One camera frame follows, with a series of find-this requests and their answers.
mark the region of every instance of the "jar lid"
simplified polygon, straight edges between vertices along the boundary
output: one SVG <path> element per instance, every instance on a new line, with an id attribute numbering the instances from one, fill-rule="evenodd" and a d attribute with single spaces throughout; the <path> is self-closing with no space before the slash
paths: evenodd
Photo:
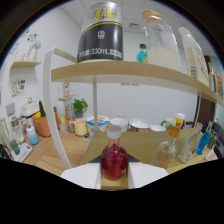
<path id="1" fill-rule="evenodd" d="M 146 49 L 146 45 L 145 44 L 140 44 L 140 48 L 145 48 Z"/>
<path id="2" fill-rule="evenodd" d="M 117 139 L 121 137 L 121 128 L 119 126 L 110 126 L 107 128 L 107 137 Z"/>
<path id="3" fill-rule="evenodd" d="M 162 23 L 163 22 L 162 16 L 158 12 L 153 11 L 153 10 L 144 10 L 142 12 L 142 16 L 149 23 L 151 23 L 151 22 Z"/>
<path id="4" fill-rule="evenodd" d="M 179 118 L 181 120 L 184 120 L 185 119 L 185 115 L 178 112 L 178 113 L 176 113 L 176 118 Z"/>
<path id="5" fill-rule="evenodd" d="M 180 128 L 177 126 L 171 126 L 169 130 L 169 136 L 173 138 L 177 138 L 180 133 Z"/>

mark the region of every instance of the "white bottle cap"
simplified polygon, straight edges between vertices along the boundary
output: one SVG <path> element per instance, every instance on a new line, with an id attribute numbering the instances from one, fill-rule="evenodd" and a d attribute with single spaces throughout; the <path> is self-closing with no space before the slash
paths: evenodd
<path id="1" fill-rule="evenodd" d="M 107 137 L 116 139 L 121 137 L 121 128 L 119 126 L 110 126 L 107 128 Z"/>
<path id="2" fill-rule="evenodd" d="M 191 34 L 191 32 L 189 31 L 189 30 L 187 30 L 186 28 L 184 28 L 184 27 L 179 27 L 178 28 L 178 31 L 179 31 L 179 33 L 180 33 L 180 35 L 183 37 L 184 35 L 190 35 L 190 36 L 192 36 L 193 37 L 193 35 Z"/>
<path id="3" fill-rule="evenodd" d="M 180 119 L 180 120 L 184 120 L 185 119 L 185 115 L 182 113 L 176 113 L 176 118 Z"/>
<path id="4" fill-rule="evenodd" d="M 198 122 L 197 125 L 196 125 L 196 129 L 197 129 L 198 131 L 200 131 L 200 130 L 202 129 L 202 127 L 203 127 L 203 124 L 200 123 L 200 122 Z"/>

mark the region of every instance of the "plastic bottle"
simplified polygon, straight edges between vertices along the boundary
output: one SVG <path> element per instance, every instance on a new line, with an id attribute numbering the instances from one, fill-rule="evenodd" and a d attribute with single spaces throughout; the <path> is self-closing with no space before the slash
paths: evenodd
<path id="1" fill-rule="evenodd" d="M 121 128 L 111 126 L 107 129 L 109 144 L 101 154 L 104 176 L 109 180 L 119 180 L 126 172 L 127 152 L 120 145 Z"/>
<path id="2" fill-rule="evenodd" d="M 140 44 L 140 52 L 137 54 L 137 62 L 148 64 L 148 53 L 145 44 Z"/>
<path id="3" fill-rule="evenodd" d="M 185 120 L 185 115 L 178 112 L 176 113 L 175 120 L 176 120 L 176 126 L 178 128 L 181 128 Z"/>
<path id="4" fill-rule="evenodd" d="M 199 135 L 202 127 L 203 124 L 198 122 L 196 125 L 195 133 L 191 135 L 190 138 L 188 138 L 188 140 L 186 141 L 184 148 L 182 149 L 181 153 L 178 156 L 181 162 L 188 163 L 195 155 L 196 148 L 200 141 Z"/>
<path id="5" fill-rule="evenodd" d="M 144 10 L 148 63 L 181 71 L 177 41 L 171 27 L 153 10 Z"/>
<path id="6" fill-rule="evenodd" d="M 208 127 L 206 129 L 206 132 L 202 135 L 200 142 L 198 144 L 198 147 L 196 149 L 196 153 L 199 155 L 202 155 L 204 152 L 204 147 L 209 143 L 210 141 L 210 134 L 211 134 L 211 128 L 212 128 L 213 122 L 209 121 Z"/>
<path id="7" fill-rule="evenodd" d="M 39 139 L 33 125 L 28 125 L 26 132 L 27 132 L 30 144 L 36 145 L 39 142 Z"/>
<path id="8" fill-rule="evenodd" d="M 214 69 L 213 69 L 212 63 L 208 62 L 208 66 L 210 68 L 210 72 L 208 74 L 208 76 L 209 76 L 209 88 L 216 93 L 217 78 L 216 78 L 216 75 L 214 73 Z"/>
<path id="9" fill-rule="evenodd" d="M 188 74 L 206 86 L 209 86 L 208 70 L 201 47 L 189 30 L 184 27 L 179 27 L 178 30 L 183 40 L 188 64 Z"/>
<path id="10" fill-rule="evenodd" d="M 176 138 L 180 133 L 180 128 L 171 126 L 169 130 L 169 141 L 162 142 L 156 150 L 156 154 L 151 165 L 167 169 L 177 154 L 175 145 Z"/>
<path id="11" fill-rule="evenodd" d="M 216 79 L 217 79 L 216 94 L 223 101 L 222 76 L 218 72 L 215 72 L 215 75 L 216 75 Z"/>
<path id="12" fill-rule="evenodd" d="M 65 115 L 65 105 L 63 101 L 57 102 L 57 114 L 60 131 L 67 131 L 67 120 Z"/>

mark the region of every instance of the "orange object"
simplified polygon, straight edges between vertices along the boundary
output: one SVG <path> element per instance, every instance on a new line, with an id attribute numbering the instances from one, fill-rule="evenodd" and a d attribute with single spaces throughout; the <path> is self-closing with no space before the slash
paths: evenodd
<path id="1" fill-rule="evenodd" d="M 50 137 L 51 132 L 47 123 L 47 117 L 37 118 L 33 115 L 32 118 L 37 134 L 43 137 Z"/>
<path id="2" fill-rule="evenodd" d="M 171 126 L 169 131 L 169 136 L 173 138 L 177 138 L 180 133 L 180 128 L 177 126 Z"/>

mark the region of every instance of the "red liquid bottle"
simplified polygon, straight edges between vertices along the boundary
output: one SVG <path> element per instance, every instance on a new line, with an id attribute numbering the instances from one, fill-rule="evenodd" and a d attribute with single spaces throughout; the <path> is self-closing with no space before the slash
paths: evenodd
<path id="1" fill-rule="evenodd" d="M 120 145 L 121 128 L 111 126 L 107 129 L 109 145 L 107 145 L 101 155 L 104 176 L 109 180 L 119 180 L 126 172 L 127 152 Z"/>

